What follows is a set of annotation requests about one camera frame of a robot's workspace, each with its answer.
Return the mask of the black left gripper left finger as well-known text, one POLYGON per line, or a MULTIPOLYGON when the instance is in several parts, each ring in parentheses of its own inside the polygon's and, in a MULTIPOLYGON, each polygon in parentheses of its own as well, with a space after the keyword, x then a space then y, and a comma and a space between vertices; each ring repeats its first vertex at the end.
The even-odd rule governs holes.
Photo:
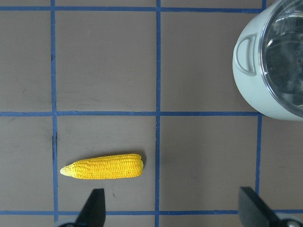
POLYGON ((79 213, 75 221, 75 226, 103 227, 105 220, 106 206, 104 189, 94 189, 79 213))

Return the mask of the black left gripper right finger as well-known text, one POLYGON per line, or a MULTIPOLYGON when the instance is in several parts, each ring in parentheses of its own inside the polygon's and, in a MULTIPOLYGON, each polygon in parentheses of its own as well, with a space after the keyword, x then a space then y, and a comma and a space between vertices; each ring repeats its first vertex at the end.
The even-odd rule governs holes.
POLYGON ((244 227, 282 227, 281 219, 250 187, 240 187, 238 214, 244 227))

